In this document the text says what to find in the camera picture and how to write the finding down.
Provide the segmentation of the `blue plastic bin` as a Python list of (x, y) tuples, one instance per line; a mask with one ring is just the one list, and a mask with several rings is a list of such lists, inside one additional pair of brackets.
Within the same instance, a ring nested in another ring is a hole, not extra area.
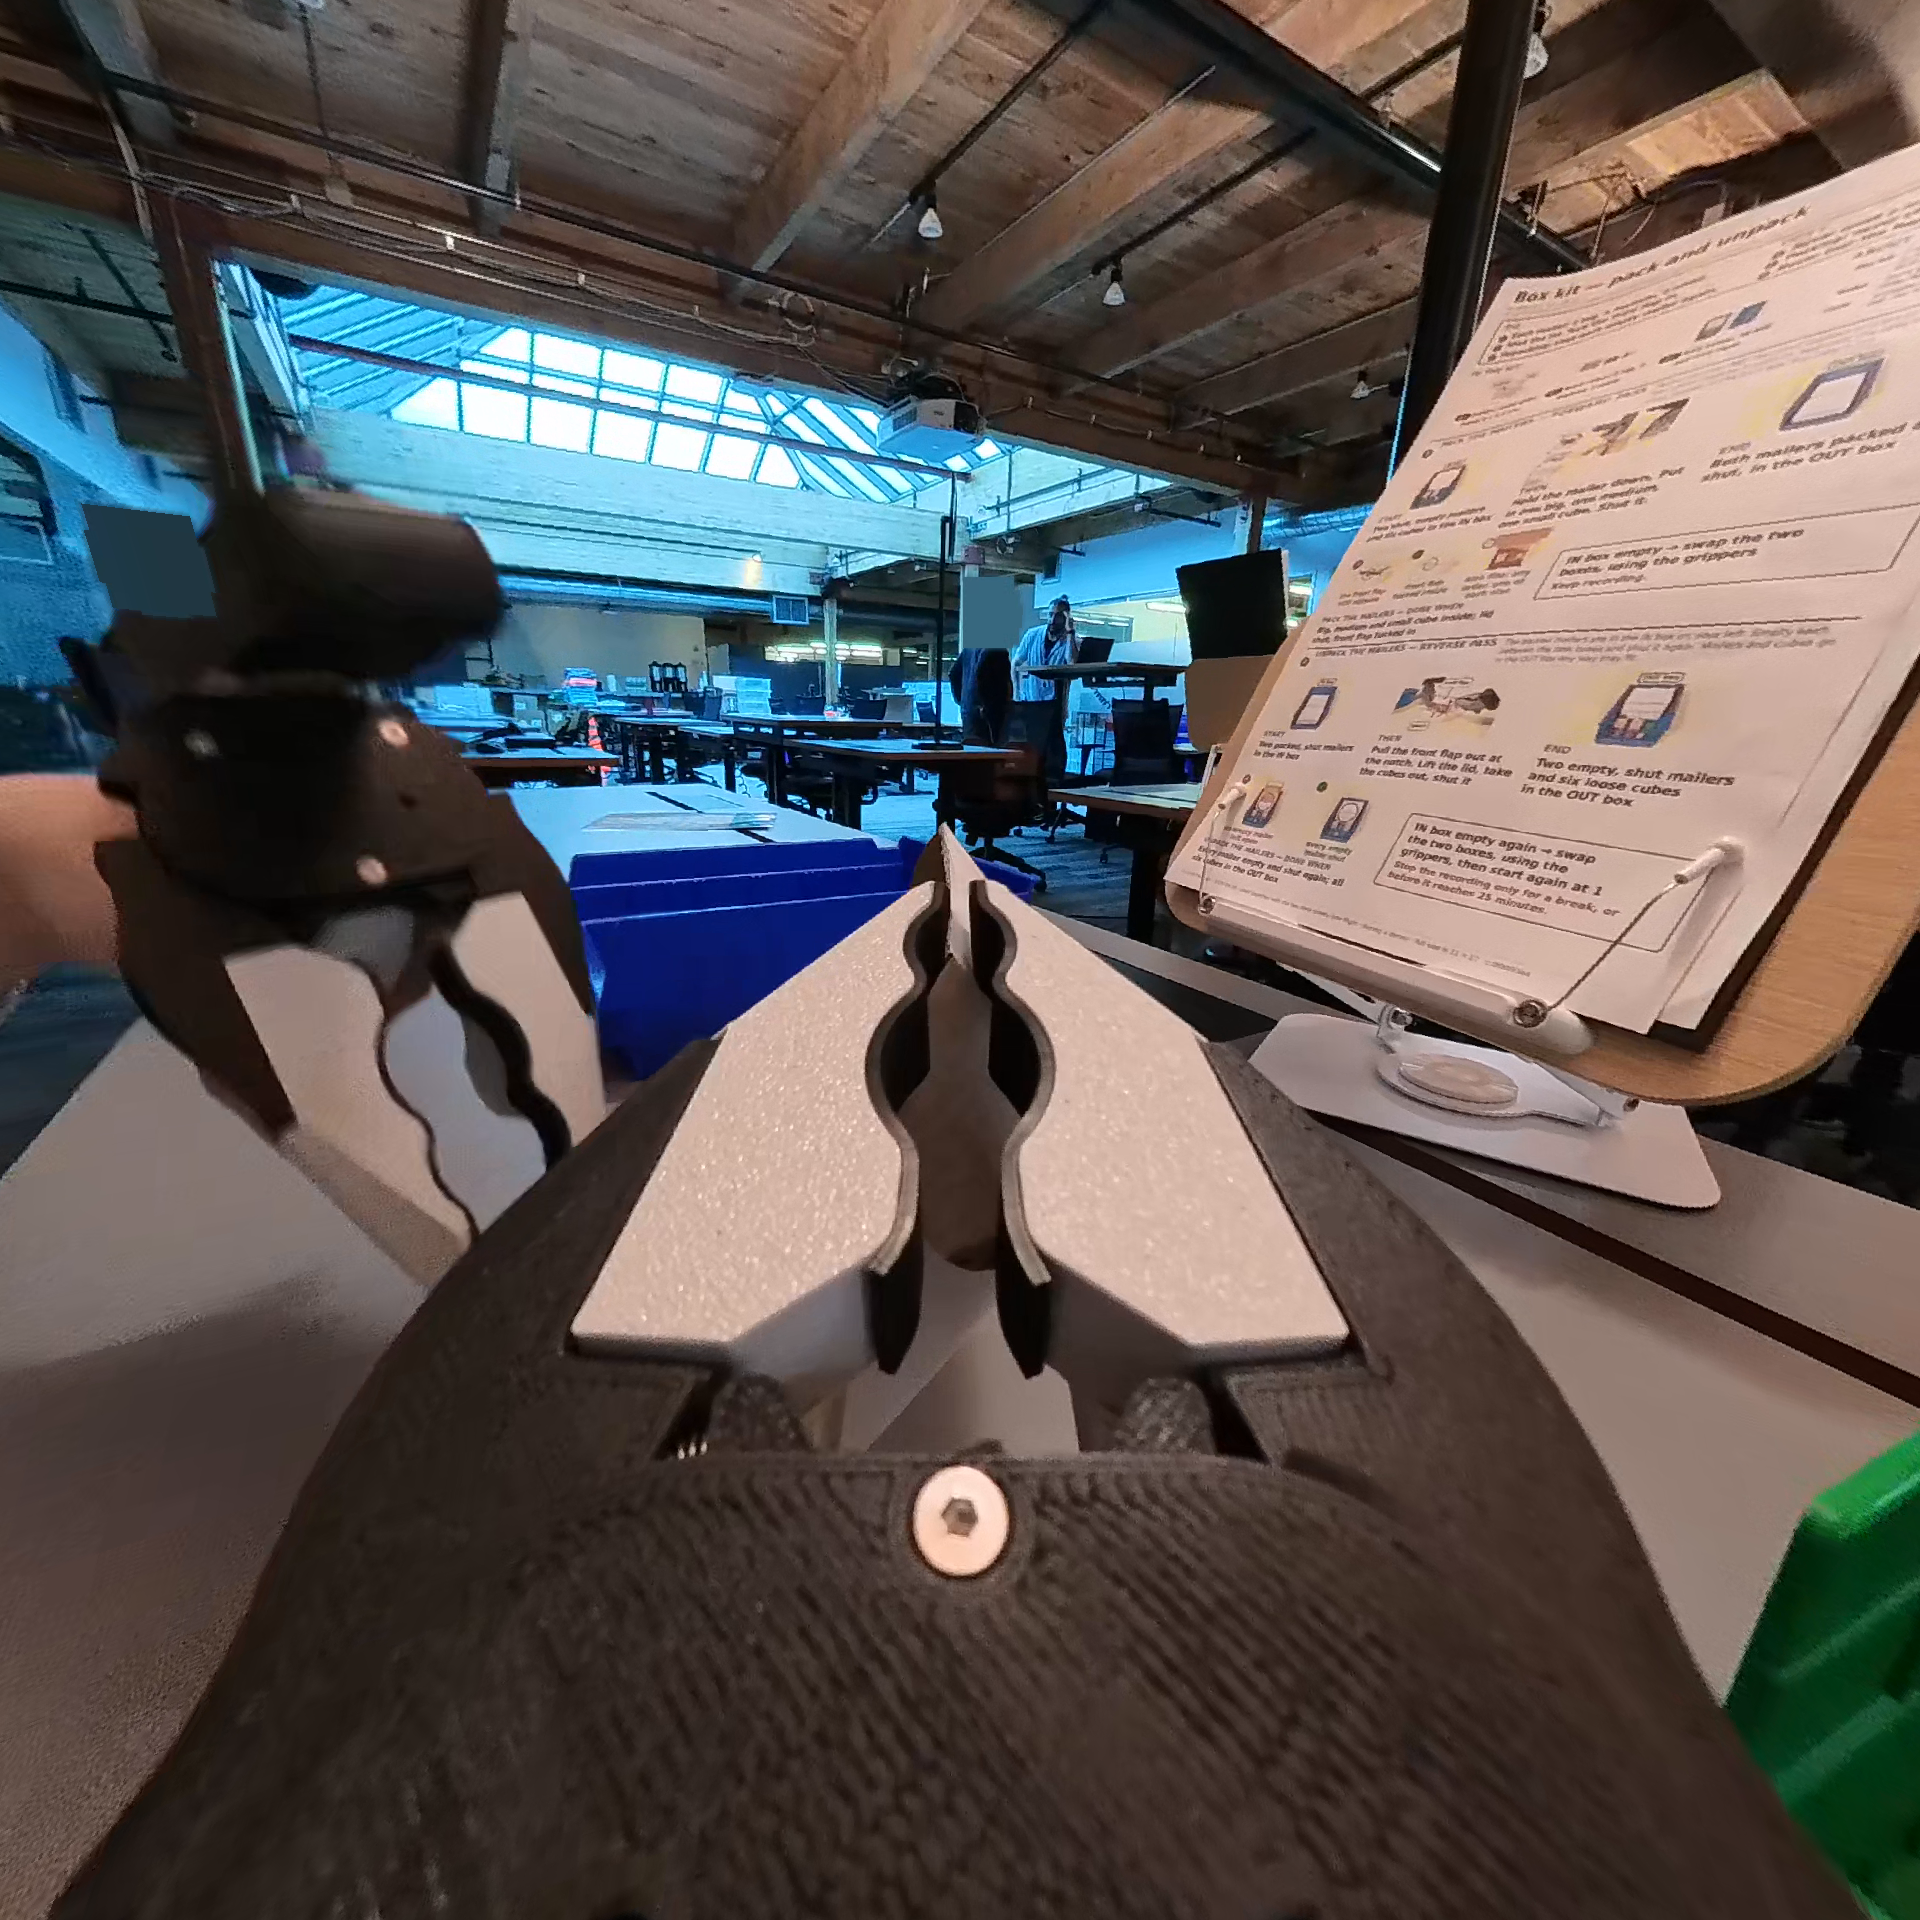
[(591, 938), (597, 1025), (629, 1081), (722, 1040), (855, 928), (912, 897), (928, 836), (803, 836), (690, 850), (582, 850), (568, 861)]

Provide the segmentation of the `background wooden table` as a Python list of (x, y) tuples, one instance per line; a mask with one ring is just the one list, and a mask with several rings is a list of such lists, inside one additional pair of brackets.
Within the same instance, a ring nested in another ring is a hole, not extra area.
[(1059, 801), (1069, 812), (1114, 825), (1118, 843), (1133, 850), (1125, 938), (1149, 945), (1157, 911), (1162, 911), (1162, 878), (1168, 878), (1168, 859), (1191, 831), (1200, 781), (1086, 781), (1086, 790), (1059, 790)]
[(758, 775), (768, 807), (824, 801), (834, 825), (862, 825), (862, 807), (882, 790), (912, 790), (921, 775), (940, 793), (964, 781), (1035, 775), (1035, 749), (964, 742), (964, 738), (855, 738), (824, 722), (690, 722), (690, 714), (614, 714), (605, 742), (635, 781), (699, 781), (722, 771), (722, 790), (739, 801), (739, 781)]

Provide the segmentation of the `black office chair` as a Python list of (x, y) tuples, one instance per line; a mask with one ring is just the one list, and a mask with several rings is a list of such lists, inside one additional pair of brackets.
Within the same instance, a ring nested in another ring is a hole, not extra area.
[(940, 775), (940, 825), (950, 825), (991, 861), (1035, 878), (1042, 897), (1042, 870), (1008, 850), (1008, 831), (1042, 825), (1053, 781), (1042, 781), (1042, 722), (1035, 738), (1035, 714), (1015, 699), (1015, 659), (1008, 648), (959, 648), (950, 661), (959, 725), (964, 742), (999, 749), (992, 763), (959, 763)]

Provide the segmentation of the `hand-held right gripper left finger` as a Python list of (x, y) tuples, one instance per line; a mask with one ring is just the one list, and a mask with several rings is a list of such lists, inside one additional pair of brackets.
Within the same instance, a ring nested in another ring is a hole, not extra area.
[(921, 880), (728, 1025), (568, 1341), (834, 1393), (921, 1330), (905, 1099), (934, 1073), (950, 889)]

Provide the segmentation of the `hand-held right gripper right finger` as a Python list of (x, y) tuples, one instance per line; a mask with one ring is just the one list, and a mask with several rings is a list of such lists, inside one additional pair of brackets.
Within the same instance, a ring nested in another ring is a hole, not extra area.
[(1330, 1356), (1330, 1302), (1200, 1032), (999, 880), (971, 880), (999, 1145), (992, 1307), (1027, 1379), (1137, 1390)]

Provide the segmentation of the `green plastic bin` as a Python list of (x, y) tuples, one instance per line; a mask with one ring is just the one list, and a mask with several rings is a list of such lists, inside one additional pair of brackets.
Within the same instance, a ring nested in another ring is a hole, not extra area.
[(1875, 1920), (1920, 1911), (1920, 1437), (1799, 1517), (1727, 1714)]

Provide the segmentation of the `person's left hand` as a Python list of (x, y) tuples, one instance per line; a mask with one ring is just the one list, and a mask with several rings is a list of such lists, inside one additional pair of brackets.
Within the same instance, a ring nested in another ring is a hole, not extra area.
[(132, 831), (132, 807), (91, 775), (0, 775), (0, 995), (57, 965), (119, 970), (93, 850)]

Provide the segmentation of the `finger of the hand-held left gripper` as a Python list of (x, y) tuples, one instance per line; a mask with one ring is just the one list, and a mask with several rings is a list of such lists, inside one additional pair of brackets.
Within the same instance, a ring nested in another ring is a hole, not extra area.
[(523, 897), (433, 905), (433, 1170), (534, 1190), (605, 1117), (597, 1010)]
[(383, 1252), (465, 1252), (471, 1207), (433, 1170), (423, 1117), (386, 1081), (386, 991), (413, 911), (336, 911), (321, 945), (231, 959), (231, 991), (289, 1093), (274, 1150)]

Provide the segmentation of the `black support pole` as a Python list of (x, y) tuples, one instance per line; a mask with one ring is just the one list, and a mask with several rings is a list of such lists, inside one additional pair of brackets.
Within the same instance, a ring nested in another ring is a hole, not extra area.
[(1473, 0), (1464, 17), (1447, 167), (1425, 225), (1425, 280), (1400, 376), (1397, 469), (1425, 432), (1481, 310), (1530, 24), (1538, 24), (1530, 0)]

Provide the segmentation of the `white ceiling projector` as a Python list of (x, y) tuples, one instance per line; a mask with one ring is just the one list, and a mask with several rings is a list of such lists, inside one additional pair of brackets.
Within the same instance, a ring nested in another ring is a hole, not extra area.
[(980, 440), (980, 412), (964, 394), (901, 394), (878, 412), (878, 453), (895, 464), (950, 464)]

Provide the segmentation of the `black monitor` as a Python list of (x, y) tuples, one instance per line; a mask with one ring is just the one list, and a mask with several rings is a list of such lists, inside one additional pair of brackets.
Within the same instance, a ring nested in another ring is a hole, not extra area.
[(1277, 659), (1290, 638), (1290, 557), (1246, 549), (1180, 560), (1191, 661)]

